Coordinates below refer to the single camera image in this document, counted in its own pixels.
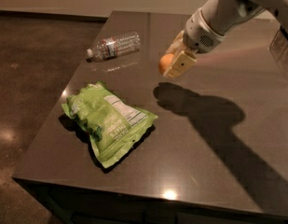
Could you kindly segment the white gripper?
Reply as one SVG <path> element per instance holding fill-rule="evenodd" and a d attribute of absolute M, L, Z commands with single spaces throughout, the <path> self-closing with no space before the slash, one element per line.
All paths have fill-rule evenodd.
<path fill-rule="evenodd" d="M 197 9 L 186 22 L 184 30 L 174 38 L 166 50 L 167 54 L 173 54 L 173 58 L 163 76 L 177 78 L 197 62 L 194 53 L 184 50 L 177 52 L 184 47 L 184 44 L 196 53 L 209 53 L 224 40 L 225 36 L 216 33 L 204 20 L 202 10 Z"/>

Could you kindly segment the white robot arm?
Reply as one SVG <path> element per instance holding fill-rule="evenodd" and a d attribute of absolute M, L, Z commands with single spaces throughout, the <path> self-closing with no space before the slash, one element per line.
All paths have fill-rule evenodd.
<path fill-rule="evenodd" d="M 188 19 L 160 59 L 160 74 L 179 77 L 197 62 L 199 53 L 211 52 L 232 29 L 264 11 L 280 24 L 269 51 L 288 78 L 288 0 L 208 0 Z"/>

